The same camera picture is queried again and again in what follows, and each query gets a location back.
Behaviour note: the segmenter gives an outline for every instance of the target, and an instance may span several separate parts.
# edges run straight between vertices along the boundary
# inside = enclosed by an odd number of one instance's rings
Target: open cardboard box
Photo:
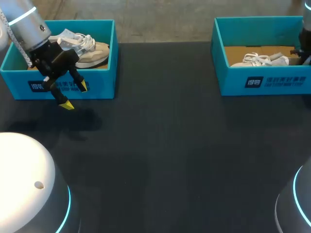
[[[215,18],[211,52],[224,96],[311,94],[311,66],[230,67],[246,53],[272,55],[300,48],[302,17]]]

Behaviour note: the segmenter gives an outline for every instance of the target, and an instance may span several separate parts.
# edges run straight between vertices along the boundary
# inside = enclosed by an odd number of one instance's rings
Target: cable
[[[25,50],[22,48],[22,46],[19,44],[18,40],[16,39],[16,37],[14,36],[11,27],[9,25],[8,20],[6,19],[3,11],[0,8],[0,19],[2,20],[2,22],[4,23],[4,25],[6,26],[7,32],[9,34],[9,36],[11,37],[13,43],[15,44],[15,46],[17,47],[17,49],[19,50],[19,52],[21,53],[21,55],[24,57],[27,65],[29,67],[32,67],[33,63],[31,62],[29,56],[27,55],[27,53],[25,52]]]

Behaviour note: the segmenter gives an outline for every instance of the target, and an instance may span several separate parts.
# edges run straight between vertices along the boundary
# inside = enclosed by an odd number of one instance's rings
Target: glowing blue ring
[[[302,217],[305,219],[305,221],[308,223],[308,225],[311,226],[311,222],[309,221],[309,219],[307,218],[307,216],[302,211],[302,209],[301,209],[301,207],[299,205],[299,202],[298,202],[298,199],[297,199],[297,194],[296,194],[296,179],[297,179],[297,175],[298,175],[299,171],[301,170],[301,168],[302,168],[302,166],[300,167],[300,169],[298,170],[298,172],[296,173],[295,178],[294,178],[294,183],[293,183],[294,199],[295,199],[296,205],[297,205],[298,210],[300,211]]]
[[[23,15],[21,15],[20,17],[14,19],[13,21],[9,22],[9,26],[12,26],[13,24],[21,21],[23,18],[27,17],[28,15],[30,15],[32,12],[34,12],[37,8],[34,6],[32,9],[30,9],[29,11],[27,11],[26,13],[24,13]]]
[[[307,5],[307,3],[305,2],[305,6],[306,6],[306,8],[308,9],[308,10],[310,10],[311,11],[311,7],[309,7],[308,5]]]
[[[65,222],[66,222],[66,220],[67,220],[67,218],[68,218],[68,215],[69,215],[70,206],[71,206],[71,195],[70,195],[69,187],[68,187],[68,193],[69,193],[69,203],[68,203],[67,213],[66,213],[66,216],[65,216],[65,218],[64,218],[64,221],[62,222],[62,224],[60,225],[60,227],[58,228],[58,230],[57,230],[55,233],[60,233],[60,231],[61,231],[62,228],[64,227]]]

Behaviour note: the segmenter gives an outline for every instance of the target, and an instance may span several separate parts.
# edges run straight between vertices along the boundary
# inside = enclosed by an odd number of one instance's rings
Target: concrete floor
[[[34,4],[49,20],[114,19],[119,42],[207,41],[215,17],[303,12],[301,0],[34,0]]]

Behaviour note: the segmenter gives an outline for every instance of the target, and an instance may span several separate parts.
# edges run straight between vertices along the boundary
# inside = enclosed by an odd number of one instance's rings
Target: cardboard insert
[[[271,56],[273,54],[281,52],[284,56],[297,59],[298,56],[291,54],[290,51],[294,50],[294,47],[290,46],[262,46],[262,47],[244,47],[244,46],[230,46],[225,47],[225,53],[229,65],[239,63],[243,61],[244,56],[247,53],[258,53],[258,55]]]

